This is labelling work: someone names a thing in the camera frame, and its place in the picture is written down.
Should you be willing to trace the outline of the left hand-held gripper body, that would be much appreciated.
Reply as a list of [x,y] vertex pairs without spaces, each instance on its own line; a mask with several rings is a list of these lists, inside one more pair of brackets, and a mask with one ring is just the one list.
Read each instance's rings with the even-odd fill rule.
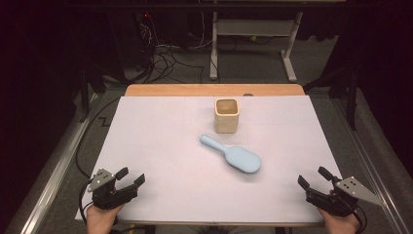
[[92,200],[96,207],[102,210],[111,210],[128,203],[137,196],[137,190],[133,184],[122,189],[117,189],[115,174],[100,168],[94,175],[89,192],[92,192]]

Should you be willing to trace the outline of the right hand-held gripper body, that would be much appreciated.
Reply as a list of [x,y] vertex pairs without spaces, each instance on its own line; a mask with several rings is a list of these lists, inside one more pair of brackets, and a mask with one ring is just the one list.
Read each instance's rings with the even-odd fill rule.
[[352,214],[358,207],[358,201],[362,200],[373,205],[383,206],[382,200],[365,187],[353,176],[345,179],[332,176],[327,179],[332,182],[331,194],[324,194],[305,182],[306,201],[320,208],[330,215],[345,217]]

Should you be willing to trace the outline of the light blue hairbrush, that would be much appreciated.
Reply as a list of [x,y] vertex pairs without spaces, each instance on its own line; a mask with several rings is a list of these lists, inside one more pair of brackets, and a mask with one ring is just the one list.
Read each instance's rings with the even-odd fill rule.
[[222,152],[226,162],[243,173],[255,174],[261,168],[259,156],[245,148],[225,146],[207,135],[201,135],[200,143]]

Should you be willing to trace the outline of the beige square cup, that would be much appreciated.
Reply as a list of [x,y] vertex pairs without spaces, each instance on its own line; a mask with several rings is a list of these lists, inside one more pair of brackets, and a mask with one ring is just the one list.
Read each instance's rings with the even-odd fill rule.
[[239,125],[240,108],[234,98],[219,98],[214,105],[214,129],[219,134],[233,134]]

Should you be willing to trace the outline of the person's right hand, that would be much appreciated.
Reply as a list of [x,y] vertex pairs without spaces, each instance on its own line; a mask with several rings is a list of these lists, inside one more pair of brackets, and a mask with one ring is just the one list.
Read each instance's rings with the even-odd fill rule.
[[318,208],[318,212],[324,219],[325,227],[328,234],[356,234],[359,228],[359,222],[353,215],[345,217],[335,216]]

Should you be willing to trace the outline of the person's left hand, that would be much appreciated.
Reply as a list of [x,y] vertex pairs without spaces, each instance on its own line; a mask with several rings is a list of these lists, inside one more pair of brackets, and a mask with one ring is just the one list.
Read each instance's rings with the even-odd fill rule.
[[95,205],[87,208],[87,234],[109,234],[115,217],[123,209],[123,205],[111,210],[102,210]]

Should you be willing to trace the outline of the white table cover sheet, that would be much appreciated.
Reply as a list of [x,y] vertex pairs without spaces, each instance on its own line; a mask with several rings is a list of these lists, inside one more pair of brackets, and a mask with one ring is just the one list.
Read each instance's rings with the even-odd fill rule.
[[[312,188],[332,185],[319,172],[340,173],[307,96],[240,97],[232,135],[213,128],[214,97],[124,97],[96,160],[128,175],[122,188],[146,181],[119,214],[122,222],[152,224],[290,225],[320,223],[299,176]],[[261,159],[255,174],[230,166],[222,152],[200,143],[207,135]]]

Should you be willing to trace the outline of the black metal stand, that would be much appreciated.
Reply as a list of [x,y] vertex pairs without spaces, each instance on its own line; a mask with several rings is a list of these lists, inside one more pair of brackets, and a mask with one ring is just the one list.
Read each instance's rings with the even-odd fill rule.
[[305,92],[313,88],[328,87],[330,98],[346,98],[346,120],[351,129],[356,127],[356,107],[357,107],[357,68],[347,63],[322,74],[320,78],[303,86]]
[[95,94],[104,94],[106,92],[106,84],[125,85],[128,83],[125,77],[116,76],[94,62],[84,61],[80,70],[80,122],[84,123],[91,111],[89,88],[92,88]]

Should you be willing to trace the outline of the dark computer tower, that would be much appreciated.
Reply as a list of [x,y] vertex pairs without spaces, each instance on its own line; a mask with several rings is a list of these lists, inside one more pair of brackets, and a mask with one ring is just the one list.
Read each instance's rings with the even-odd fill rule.
[[142,38],[142,26],[138,14],[113,13],[110,15],[110,21],[123,67],[147,66],[150,60],[150,49]]

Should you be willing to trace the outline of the aluminium floor rail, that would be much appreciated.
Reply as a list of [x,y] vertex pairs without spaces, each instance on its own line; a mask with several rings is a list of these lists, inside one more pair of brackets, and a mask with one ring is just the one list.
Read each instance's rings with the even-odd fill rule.
[[19,234],[36,234],[39,230],[61,188],[64,177],[74,158],[75,151],[86,132],[87,126],[90,124],[92,114],[96,111],[100,100],[100,95],[92,94],[87,99],[87,105],[90,109],[86,113],[82,111],[76,112],[74,120],[70,123],[68,130],[58,143],[57,150],[52,154],[52,159],[55,160],[55,163],[49,167],[46,166],[49,168],[50,174],[45,178],[42,192],[37,196],[36,203]]
[[357,103],[356,126],[346,119],[344,103],[332,106],[342,133],[331,140],[333,154],[345,176],[366,183],[384,202],[379,208],[365,204],[367,234],[413,234],[413,178],[395,155],[381,127],[362,99]]

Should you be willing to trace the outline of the white metal desk frame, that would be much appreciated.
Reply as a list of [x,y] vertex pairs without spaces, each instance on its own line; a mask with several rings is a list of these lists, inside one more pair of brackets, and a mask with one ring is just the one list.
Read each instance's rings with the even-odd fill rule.
[[297,77],[292,66],[290,54],[303,17],[298,12],[291,20],[263,20],[263,19],[219,19],[218,14],[212,17],[211,54],[209,62],[209,78],[218,78],[218,51],[217,39],[219,36],[263,36],[287,37],[288,45],[280,51],[283,66],[290,83],[296,83]]

